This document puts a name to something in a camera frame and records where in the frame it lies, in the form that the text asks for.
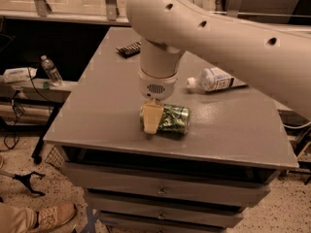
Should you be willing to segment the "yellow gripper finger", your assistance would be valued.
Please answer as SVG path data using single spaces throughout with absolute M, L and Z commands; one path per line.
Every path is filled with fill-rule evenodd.
M 150 100 L 143 105 L 144 131 L 155 134 L 163 115 L 163 105 L 156 100 Z

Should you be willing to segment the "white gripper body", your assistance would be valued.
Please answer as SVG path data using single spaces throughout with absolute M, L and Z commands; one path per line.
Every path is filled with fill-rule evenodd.
M 175 74 L 168 78 L 154 78 L 142 70 L 138 71 L 140 93 L 146 98 L 165 100 L 170 97 L 175 89 L 178 75 Z

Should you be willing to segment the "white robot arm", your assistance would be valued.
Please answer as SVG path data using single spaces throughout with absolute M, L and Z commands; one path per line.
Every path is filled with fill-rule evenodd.
M 187 50 L 310 120 L 311 37 L 215 15 L 196 1 L 127 0 L 127 18 L 142 37 L 142 95 L 171 96 Z

